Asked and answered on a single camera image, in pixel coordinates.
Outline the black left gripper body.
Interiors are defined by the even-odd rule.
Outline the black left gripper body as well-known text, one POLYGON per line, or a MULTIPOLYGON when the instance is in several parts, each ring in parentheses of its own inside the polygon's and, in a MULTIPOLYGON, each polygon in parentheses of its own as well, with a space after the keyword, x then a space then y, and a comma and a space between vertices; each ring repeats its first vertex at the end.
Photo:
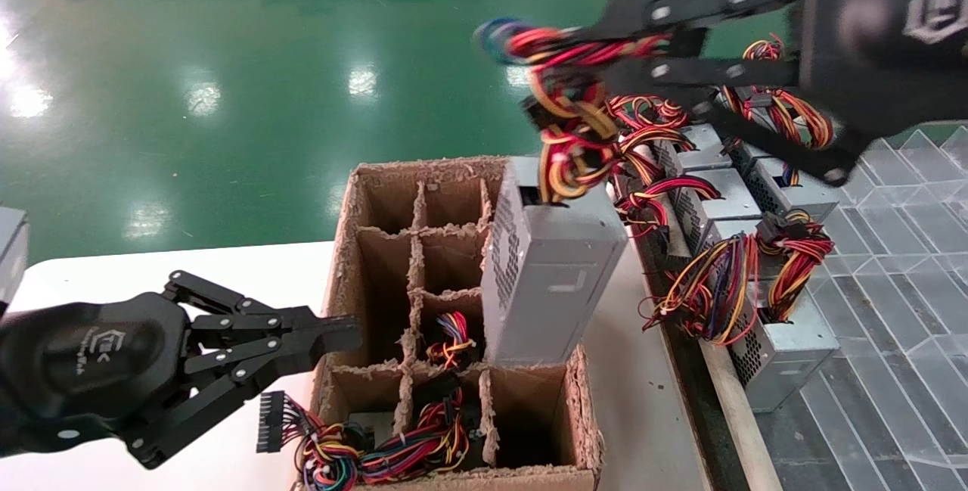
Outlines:
POLYGON ((127 438, 148 426, 186 398, 178 375, 189 323, 155 292, 6 316, 3 456, 127 438))

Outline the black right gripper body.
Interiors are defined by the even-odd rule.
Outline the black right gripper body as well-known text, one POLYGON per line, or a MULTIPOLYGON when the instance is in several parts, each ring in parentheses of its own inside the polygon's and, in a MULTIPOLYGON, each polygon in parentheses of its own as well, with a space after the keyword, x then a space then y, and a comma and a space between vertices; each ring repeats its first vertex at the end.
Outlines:
POLYGON ((967 0, 805 0, 802 90, 847 132, 966 119, 967 0))

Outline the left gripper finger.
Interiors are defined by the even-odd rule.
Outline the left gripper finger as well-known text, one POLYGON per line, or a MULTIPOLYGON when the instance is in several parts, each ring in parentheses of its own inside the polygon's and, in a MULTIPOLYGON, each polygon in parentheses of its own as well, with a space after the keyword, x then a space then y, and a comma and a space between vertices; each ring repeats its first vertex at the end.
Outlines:
POLYGON ((355 350, 362 341, 361 336, 270 337, 179 360, 172 385, 182 398, 125 432, 128 451, 145 469, 157 469, 279 378, 311 371, 325 354, 355 350))
POLYGON ((307 340, 311 345, 361 345, 356 316, 319 316, 309 307, 274 308, 183 270, 172 272, 162 293, 201 311, 190 332, 200 345, 242 345, 252 340, 307 340))

